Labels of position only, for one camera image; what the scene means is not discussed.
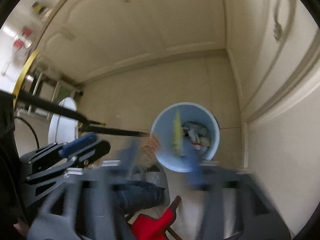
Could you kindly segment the person's left hand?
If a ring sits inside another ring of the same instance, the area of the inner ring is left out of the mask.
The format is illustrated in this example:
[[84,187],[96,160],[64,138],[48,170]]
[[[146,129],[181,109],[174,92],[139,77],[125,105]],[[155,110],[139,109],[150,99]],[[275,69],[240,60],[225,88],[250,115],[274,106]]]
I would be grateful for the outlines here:
[[29,226],[23,221],[19,221],[18,223],[14,224],[14,228],[24,237],[26,237],[29,232]]

